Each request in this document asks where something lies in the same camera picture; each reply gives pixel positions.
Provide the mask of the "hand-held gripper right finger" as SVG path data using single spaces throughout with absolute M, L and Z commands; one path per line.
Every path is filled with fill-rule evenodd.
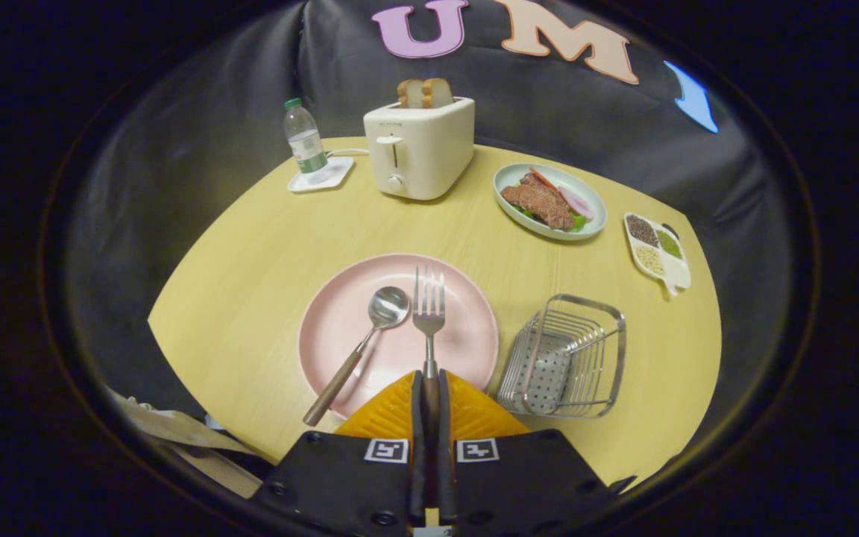
M 454 535 L 580 533 L 616 503 L 562 431 L 529 429 L 452 371 L 440 404 L 440 510 Z

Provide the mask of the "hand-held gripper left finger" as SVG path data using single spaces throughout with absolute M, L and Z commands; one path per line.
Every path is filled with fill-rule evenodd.
M 424 520 L 422 383 L 410 371 L 337 431 L 304 432 L 252 502 L 289 517 L 304 535 L 409 536 Z

